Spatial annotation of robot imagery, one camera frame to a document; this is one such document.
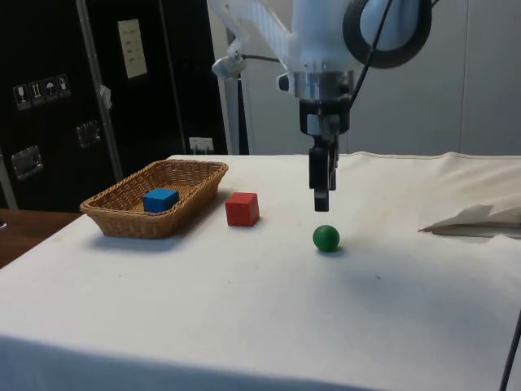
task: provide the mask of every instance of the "wooden table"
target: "wooden table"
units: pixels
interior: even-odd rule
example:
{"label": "wooden table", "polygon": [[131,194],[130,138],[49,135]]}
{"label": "wooden table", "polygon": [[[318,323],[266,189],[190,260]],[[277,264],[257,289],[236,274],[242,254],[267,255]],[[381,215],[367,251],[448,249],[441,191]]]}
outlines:
{"label": "wooden table", "polygon": [[0,228],[0,269],[80,216],[79,213],[0,209],[0,220],[7,224]]}

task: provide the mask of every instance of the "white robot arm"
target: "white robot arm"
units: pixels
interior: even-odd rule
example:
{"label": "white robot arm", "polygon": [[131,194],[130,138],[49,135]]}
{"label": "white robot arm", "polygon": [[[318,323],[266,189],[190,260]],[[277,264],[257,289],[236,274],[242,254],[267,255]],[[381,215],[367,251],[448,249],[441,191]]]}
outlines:
{"label": "white robot arm", "polygon": [[[339,135],[349,128],[349,111],[367,70],[397,67],[422,49],[431,31],[431,0],[293,0],[291,30],[265,0],[209,4],[236,36],[227,56],[212,67],[216,75],[238,77],[246,67],[244,21],[258,28],[286,69],[276,85],[300,100],[300,130],[314,139],[309,185],[315,210],[328,211]],[[354,86],[357,61],[364,70]]]}

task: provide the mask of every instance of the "black wire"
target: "black wire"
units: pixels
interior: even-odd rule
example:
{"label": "black wire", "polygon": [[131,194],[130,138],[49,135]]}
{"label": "black wire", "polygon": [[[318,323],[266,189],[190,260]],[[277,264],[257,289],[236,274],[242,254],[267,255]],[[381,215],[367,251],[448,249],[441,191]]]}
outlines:
{"label": "black wire", "polygon": [[369,48],[369,52],[367,53],[366,63],[364,64],[364,68],[361,70],[360,77],[358,78],[357,85],[351,95],[351,101],[349,103],[349,109],[352,108],[355,100],[357,100],[358,94],[360,93],[360,89],[362,84],[364,84],[364,80],[366,79],[367,72],[369,71],[369,67],[371,66],[371,61],[373,60],[374,51],[376,50],[376,46],[378,46],[378,42],[380,40],[380,35],[382,35],[383,26],[385,25],[385,19],[387,18],[387,14],[389,13],[389,9],[391,9],[393,0],[388,0],[387,5],[385,6],[385,10],[383,11],[382,19],[380,20],[380,26],[378,26],[378,30],[376,31],[376,35],[374,36],[374,40],[372,45]]}
{"label": "black wire", "polygon": [[506,391],[506,386],[508,385],[508,380],[510,378],[510,372],[512,371],[512,366],[514,365],[515,353],[518,351],[519,338],[521,338],[521,312],[519,312],[518,324],[515,327],[514,338],[512,338],[510,351],[508,352],[508,357],[506,358],[505,370],[503,371],[503,377],[501,378],[499,391]]}
{"label": "black wire", "polygon": [[263,55],[243,55],[244,59],[258,59],[260,61],[268,61],[269,63],[280,63],[279,59],[274,57],[265,57]]}

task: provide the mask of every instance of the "paper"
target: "paper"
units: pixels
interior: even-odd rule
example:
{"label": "paper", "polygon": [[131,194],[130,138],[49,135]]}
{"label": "paper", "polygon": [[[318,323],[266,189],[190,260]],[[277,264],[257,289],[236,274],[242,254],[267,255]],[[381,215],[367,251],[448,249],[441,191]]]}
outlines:
{"label": "paper", "polygon": [[117,22],[120,30],[121,49],[127,71],[127,78],[147,74],[147,62],[141,41],[139,20],[122,20]]}
{"label": "paper", "polygon": [[456,216],[432,224],[421,231],[446,236],[492,238],[496,235],[506,235],[521,239],[519,206],[505,202],[504,199],[501,201],[490,205],[473,205],[463,209]]}

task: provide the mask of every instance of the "table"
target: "table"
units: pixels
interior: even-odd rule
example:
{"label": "table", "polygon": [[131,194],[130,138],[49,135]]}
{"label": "table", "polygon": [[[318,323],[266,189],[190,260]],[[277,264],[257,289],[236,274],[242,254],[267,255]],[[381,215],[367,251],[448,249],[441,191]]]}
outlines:
{"label": "table", "polygon": [[[230,171],[178,235],[106,238],[81,217],[0,270],[0,389],[498,388],[521,242],[418,229],[521,194],[519,158],[342,156],[329,213],[307,156],[197,158]],[[258,193],[253,228],[226,225],[233,191]],[[338,253],[313,246],[325,223]]]}
{"label": "table", "polygon": [[80,217],[79,213],[0,209],[0,269]]}

